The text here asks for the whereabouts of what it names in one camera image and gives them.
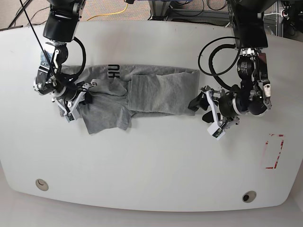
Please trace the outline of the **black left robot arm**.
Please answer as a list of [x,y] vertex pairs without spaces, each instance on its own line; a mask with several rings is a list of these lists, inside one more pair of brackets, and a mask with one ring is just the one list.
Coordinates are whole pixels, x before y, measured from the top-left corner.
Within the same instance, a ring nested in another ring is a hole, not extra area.
[[[271,104],[271,84],[267,72],[267,59],[261,50],[268,47],[264,29],[264,11],[269,1],[230,0],[228,8],[232,23],[235,44],[221,44],[210,54],[208,76],[212,76],[222,87],[215,91],[205,87],[200,94],[190,101],[188,108],[196,112],[199,108],[211,111],[203,116],[207,123],[217,125],[220,130],[237,124],[240,115],[260,116],[268,111]],[[214,69],[213,59],[223,49],[237,49],[232,62],[236,67],[240,85],[228,86]]]

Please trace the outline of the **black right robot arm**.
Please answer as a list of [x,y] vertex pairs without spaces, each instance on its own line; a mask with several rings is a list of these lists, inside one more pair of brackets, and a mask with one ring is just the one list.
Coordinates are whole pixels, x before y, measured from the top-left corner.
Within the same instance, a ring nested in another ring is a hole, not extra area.
[[[86,65],[86,50],[75,37],[75,31],[85,6],[84,0],[51,0],[43,36],[49,41],[42,46],[41,62],[34,80],[34,90],[40,95],[52,95],[67,121],[80,117],[78,105],[89,104],[89,89],[96,82],[77,82]],[[68,58],[67,43],[75,41],[82,50],[82,64],[78,72],[66,74],[62,65]]]

